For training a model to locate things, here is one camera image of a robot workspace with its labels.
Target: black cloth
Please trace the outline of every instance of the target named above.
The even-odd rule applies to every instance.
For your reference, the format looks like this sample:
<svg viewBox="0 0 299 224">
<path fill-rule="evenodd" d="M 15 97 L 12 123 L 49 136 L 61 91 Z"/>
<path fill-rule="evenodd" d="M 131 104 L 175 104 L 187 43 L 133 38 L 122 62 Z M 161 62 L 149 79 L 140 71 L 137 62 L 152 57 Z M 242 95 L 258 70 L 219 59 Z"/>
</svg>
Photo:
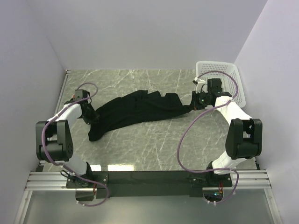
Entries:
<svg viewBox="0 0 299 224">
<path fill-rule="evenodd" d="M 89 140 L 97 141 L 106 132 L 121 127 L 171 119 L 191 110 L 189 105 L 182 105 L 176 93 L 162 97 L 159 91 L 148 94 L 146 90 L 138 90 L 115 98 L 96 110 L 100 118 L 98 123 L 91 124 Z"/>
</svg>

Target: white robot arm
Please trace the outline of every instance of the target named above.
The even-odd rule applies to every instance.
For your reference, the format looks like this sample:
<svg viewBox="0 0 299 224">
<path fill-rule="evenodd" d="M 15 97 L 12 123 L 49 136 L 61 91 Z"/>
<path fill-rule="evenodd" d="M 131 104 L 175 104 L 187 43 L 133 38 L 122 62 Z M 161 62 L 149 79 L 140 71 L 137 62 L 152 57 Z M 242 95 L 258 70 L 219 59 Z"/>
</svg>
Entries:
<svg viewBox="0 0 299 224">
<path fill-rule="evenodd" d="M 215 106 L 220 106 L 227 103 L 229 100 L 232 100 L 231 97 L 223 96 L 216 99 Z M 228 122 L 231 123 L 234 119 L 241 119 L 241 120 L 250 120 L 251 117 L 247 115 L 235 102 L 231 101 L 227 106 L 223 106 L 217 109 Z M 235 168 L 239 163 L 245 161 L 246 158 L 239 158 L 232 160 L 232 158 L 224 151 L 218 159 L 212 162 L 213 168 Z M 215 174 L 227 174 L 229 171 L 227 170 L 216 170 L 214 171 Z"/>
<path fill-rule="evenodd" d="M 72 102 L 87 98 L 88 96 L 89 92 L 85 90 L 75 90 L 74 97 L 66 102 L 63 107 L 63 109 L 67 107 L 67 110 L 59 118 L 55 119 L 46 130 L 46 146 L 51 158 L 57 164 L 66 165 L 79 176 L 84 176 L 89 173 L 90 166 L 87 162 L 74 154 L 70 129 L 78 118 L 82 118 L 86 124 L 90 124 L 97 122 L 98 115 L 91 104 L 88 103 L 88 100 L 73 105 Z M 50 161 L 44 152 L 41 134 L 45 124 L 53 118 L 47 121 L 40 121 L 36 124 L 36 155 L 39 160 L 45 160 L 47 162 Z M 53 135 L 57 135 L 57 139 L 50 139 Z"/>
<path fill-rule="evenodd" d="M 217 108 L 230 125 L 226 139 L 226 151 L 220 157 L 209 164 L 209 168 L 230 168 L 254 156 L 259 156 L 262 150 L 262 122 L 260 119 L 252 119 L 234 101 L 230 93 L 222 91 L 222 83 L 219 78 L 208 79 L 208 92 L 201 90 L 206 84 L 198 77 L 193 81 L 196 90 L 192 92 L 192 103 L 196 110 L 206 108 L 208 105 Z M 216 170 L 215 174 L 228 174 L 229 170 Z"/>
</svg>

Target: white enclosure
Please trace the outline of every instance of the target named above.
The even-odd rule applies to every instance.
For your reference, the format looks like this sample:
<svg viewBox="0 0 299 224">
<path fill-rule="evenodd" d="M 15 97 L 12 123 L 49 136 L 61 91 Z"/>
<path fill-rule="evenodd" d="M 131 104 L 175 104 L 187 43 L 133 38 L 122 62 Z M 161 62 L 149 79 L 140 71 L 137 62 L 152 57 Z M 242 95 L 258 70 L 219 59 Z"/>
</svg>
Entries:
<svg viewBox="0 0 299 224">
<path fill-rule="evenodd" d="M 296 0 L 2 0 L 0 206 L 12 223 L 66 69 L 195 69 L 235 63 L 245 112 L 263 121 L 267 169 L 284 223 L 298 223 Z"/>
<path fill-rule="evenodd" d="M 233 63 L 266 0 L 28 0 L 66 69 Z"/>
</svg>

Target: plastic laundry basket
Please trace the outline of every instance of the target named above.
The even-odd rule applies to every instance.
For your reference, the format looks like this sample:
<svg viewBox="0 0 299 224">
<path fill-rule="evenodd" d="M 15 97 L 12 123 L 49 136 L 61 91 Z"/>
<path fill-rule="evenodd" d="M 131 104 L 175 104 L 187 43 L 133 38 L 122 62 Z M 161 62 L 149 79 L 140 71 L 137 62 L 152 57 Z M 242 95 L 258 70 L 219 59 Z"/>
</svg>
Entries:
<svg viewBox="0 0 299 224">
<path fill-rule="evenodd" d="M 246 101 L 237 66 L 235 64 L 226 62 L 199 61 L 196 63 L 197 77 L 202 73 L 211 70 L 220 70 L 228 73 L 231 77 L 233 77 L 233 79 L 238 83 L 239 87 L 239 93 L 234 99 L 234 101 L 239 105 L 239 107 L 244 107 L 246 105 Z M 205 81 L 207 81 L 209 78 L 220 78 L 222 81 L 223 91 L 229 92 L 231 95 L 235 94 L 235 84 L 233 83 L 233 81 L 229 77 L 219 72 L 208 73 L 202 76 L 201 78 Z"/>
</svg>

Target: purple cable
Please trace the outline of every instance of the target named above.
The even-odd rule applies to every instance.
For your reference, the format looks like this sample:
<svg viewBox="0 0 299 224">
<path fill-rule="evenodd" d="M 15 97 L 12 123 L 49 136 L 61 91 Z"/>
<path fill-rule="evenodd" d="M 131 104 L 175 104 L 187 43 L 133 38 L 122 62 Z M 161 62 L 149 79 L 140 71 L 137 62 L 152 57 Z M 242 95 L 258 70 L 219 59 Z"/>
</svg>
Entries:
<svg viewBox="0 0 299 224">
<path fill-rule="evenodd" d="M 65 168 L 66 170 L 68 170 L 69 172 L 71 173 L 75 173 L 73 170 L 71 170 L 68 166 L 66 166 L 65 164 L 62 164 L 62 163 L 56 163 L 50 156 L 49 152 L 48 152 L 48 149 L 46 147 L 46 129 L 48 128 L 48 126 L 53 123 L 56 119 L 58 119 L 70 106 L 73 106 L 81 101 L 84 101 L 84 100 L 87 100 L 87 99 L 90 99 L 91 97 L 94 97 L 97 93 L 98 93 L 98 87 L 96 84 L 94 83 L 83 83 L 81 84 L 77 90 L 82 87 L 83 85 L 86 85 L 86 84 L 90 84 L 90 85 L 93 85 L 95 88 L 96 88 L 96 91 L 93 95 L 89 96 L 89 97 L 86 97 L 86 98 L 83 98 L 83 99 L 80 99 L 80 100 L 77 100 L 77 101 L 74 101 L 72 102 L 70 105 L 66 106 L 64 109 L 62 109 L 58 114 L 56 114 L 46 125 L 45 127 L 43 127 L 43 130 L 42 130 L 42 145 L 43 145 L 43 148 L 44 148 L 44 151 L 45 151 L 45 154 L 48 158 L 48 160 L 55 166 L 63 166 L 63 168 Z M 104 200 L 102 200 L 101 202 L 97 203 L 97 204 L 84 204 L 82 202 L 79 202 L 79 204 L 83 205 L 83 206 L 86 206 L 86 207 L 94 207 L 94 206 L 98 206 L 100 204 L 103 204 L 108 198 L 109 198 L 109 195 L 110 195 L 110 192 L 109 192 L 109 189 L 108 187 L 105 185 L 105 184 L 102 184 L 100 182 L 97 182 L 97 181 L 92 181 L 92 180 L 88 180 L 88 179 L 85 179 L 81 176 L 79 176 L 78 174 L 75 173 L 75 176 L 83 181 L 86 181 L 86 182 L 90 182 L 90 183 L 95 183 L 97 185 L 100 185 L 102 187 L 104 187 L 107 191 L 107 194 L 106 194 L 106 197 L 104 198 Z"/>
<path fill-rule="evenodd" d="M 236 92 L 235 92 L 235 95 L 233 96 L 233 99 L 234 99 L 234 98 L 238 95 L 238 93 L 239 93 L 239 88 L 238 88 L 238 84 L 237 84 L 237 82 L 236 82 L 236 81 L 235 81 L 229 74 L 227 74 L 227 73 L 225 73 L 225 72 L 223 72 L 223 71 L 213 70 L 213 71 L 207 71 L 207 72 L 201 74 L 200 76 L 198 76 L 198 78 L 204 76 L 204 75 L 207 74 L 207 73 L 211 73 L 211 72 L 219 72 L 219 73 L 222 73 L 222 74 L 226 75 L 227 77 L 229 77 L 229 78 L 234 82 L 235 87 L 236 87 Z M 202 116 L 204 116 L 206 113 L 209 113 L 209 112 L 211 112 L 211 111 L 213 111 L 213 110 L 216 110 L 216 109 L 218 109 L 218 108 L 221 108 L 221 107 L 223 107 L 223 106 L 228 105 L 230 102 L 231 102 L 231 100 L 229 100 L 227 103 L 225 103 L 225 104 L 223 104 L 223 105 L 216 106 L 216 107 L 213 107 L 213 108 L 211 108 L 211 109 L 208 109 L 208 110 L 202 112 L 200 115 L 198 115 L 198 116 L 194 119 L 194 121 L 192 121 L 191 124 L 187 127 L 187 129 L 185 130 L 185 132 L 183 133 L 183 135 L 182 135 L 182 137 L 181 137 L 181 139 L 180 139 L 180 141 L 179 141 L 179 143 L 178 143 L 178 150 L 177 150 L 177 159 L 178 159 L 178 163 L 179 163 L 179 165 L 181 166 L 181 168 L 183 168 L 184 170 L 186 170 L 186 171 L 188 171 L 188 172 L 190 172 L 190 173 L 196 173 L 196 174 L 197 174 L 197 173 L 214 172 L 214 171 L 217 171 L 217 170 L 229 170 L 229 171 L 233 171 L 233 172 L 235 172 L 235 173 L 237 174 L 237 179 L 236 179 L 235 186 L 234 186 L 232 192 L 231 192 L 227 197 L 223 198 L 221 201 L 216 202 L 216 204 L 226 201 L 227 199 L 229 199 L 229 198 L 233 195 L 233 193 L 235 192 L 235 189 L 237 188 L 238 182 L 239 182 L 239 173 L 238 173 L 236 170 L 234 170 L 234 169 L 230 169 L 230 168 L 215 168 L 215 169 L 206 169 L 206 170 L 191 170 L 191 169 L 188 169 L 188 168 L 184 167 L 184 165 L 182 164 L 182 162 L 181 162 L 181 160 L 180 160 L 180 158 L 179 158 L 179 151 L 180 151 L 180 148 L 181 148 L 183 139 L 184 139 L 184 137 L 186 136 L 187 132 L 189 131 L 189 129 L 192 127 L 192 125 L 194 125 L 194 123 L 195 123 L 199 118 L 201 118 Z"/>
</svg>

